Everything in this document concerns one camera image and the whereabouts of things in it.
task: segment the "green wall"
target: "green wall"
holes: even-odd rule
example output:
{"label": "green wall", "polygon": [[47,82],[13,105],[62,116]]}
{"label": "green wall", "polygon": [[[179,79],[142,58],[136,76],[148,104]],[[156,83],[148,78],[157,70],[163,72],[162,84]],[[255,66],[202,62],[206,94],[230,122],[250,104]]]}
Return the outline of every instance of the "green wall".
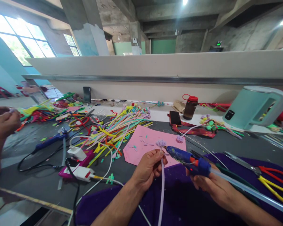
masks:
{"label": "green wall", "polygon": [[176,39],[152,40],[152,54],[175,53]]}
{"label": "green wall", "polygon": [[[132,52],[131,42],[113,43],[115,55],[123,56],[124,52]],[[146,54],[145,42],[141,42],[142,54]]]}
{"label": "green wall", "polygon": [[[132,52],[131,42],[113,43],[115,55],[123,56],[124,52]],[[153,40],[152,54],[175,53],[176,39],[170,40]],[[141,42],[142,54],[146,54],[145,42]]]}

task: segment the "smartphone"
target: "smartphone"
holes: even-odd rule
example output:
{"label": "smartphone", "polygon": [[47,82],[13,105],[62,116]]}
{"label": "smartphone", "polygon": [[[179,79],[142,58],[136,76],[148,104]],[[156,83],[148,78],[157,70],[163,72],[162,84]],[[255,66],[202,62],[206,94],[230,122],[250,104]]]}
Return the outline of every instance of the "smartphone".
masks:
{"label": "smartphone", "polygon": [[170,124],[171,125],[177,125],[182,126],[180,115],[177,111],[170,111]]}
{"label": "smartphone", "polygon": [[83,87],[83,91],[84,91],[84,103],[91,103],[91,88],[84,86]]}

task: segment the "scissors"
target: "scissors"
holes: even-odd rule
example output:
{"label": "scissors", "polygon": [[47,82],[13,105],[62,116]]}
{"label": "scissors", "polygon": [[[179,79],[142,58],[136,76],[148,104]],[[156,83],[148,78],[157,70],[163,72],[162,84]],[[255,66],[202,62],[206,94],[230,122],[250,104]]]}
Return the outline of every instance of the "scissors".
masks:
{"label": "scissors", "polygon": [[264,167],[264,166],[258,166],[258,167],[254,167],[250,164],[248,164],[247,162],[243,161],[242,159],[240,159],[239,157],[229,153],[229,152],[224,152],[225,155],[227,157],[229,157],[230,159],[232,159],[233,161],[239,163],[240,165],[244,166],[245,168],[253,171],[259,178],[258,180],[265,186],[267,187],[267,189],[273,193],[281,202],[283,202],[283,198],[274,190],[272,189],[271,186],[279,189],[280,191],[283,192],[283,188],[274,184],[273,182],[267,180],[266,178],[262,177],[262,172],[268,174],[269,176],[271,176],[272,178],[276,179],[277,181],[281,182],[283,184],[283,180],[278,178],[277,176],[273,175],[271,172],[276,172],[276,173],[279,173],[279,174],[282,174],[283,175],[283,172],[280,171],[280,170],[277,170],[277,169],[273,169],[273,168],[267,168],[267,167]]}
{"label": "scissors", "polygon": [[71,121],[69,123],[69,127],[73,128],[73,127],[80,127],[85,125],[89,120],[90,120],[90,115],[91,113],[94,111],[94,109],[92,109],[90,112],[88,112],[87,114],[72,114],[72,116],[74,116],[76,119]]}

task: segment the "pink power strip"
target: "pink power strip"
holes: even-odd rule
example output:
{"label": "pink power strip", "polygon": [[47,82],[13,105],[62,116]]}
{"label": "pink power strip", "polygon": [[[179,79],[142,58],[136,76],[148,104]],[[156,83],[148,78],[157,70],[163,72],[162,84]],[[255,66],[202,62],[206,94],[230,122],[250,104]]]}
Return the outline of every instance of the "pink power strip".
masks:
{"label": "pink power strip", "polygon": [[[74,167],[70,167],[71,171],[74,172],[79,166],[87,167],[90,161],[94,158],[95,154],[93,153],[94,150],[83,150],[87,157],[83,161],[78,161],[78,164]],[[60,172],[59,176],[64,179],[73,179],[72,175],[70,174],[69,170],[65,166]]]}

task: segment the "electric kettle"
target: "electric kettle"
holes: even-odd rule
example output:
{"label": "electric kettle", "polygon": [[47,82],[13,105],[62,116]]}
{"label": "electric kettle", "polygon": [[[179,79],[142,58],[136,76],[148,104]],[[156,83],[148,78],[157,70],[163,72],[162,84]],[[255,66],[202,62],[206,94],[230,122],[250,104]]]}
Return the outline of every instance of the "electric kettle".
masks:
{"label": "electric kettle", "polygon": [[271,125],[282,111],[283,91],[262,86],[244,86],[223,120],[236,128],[249,130],[253,125]]}

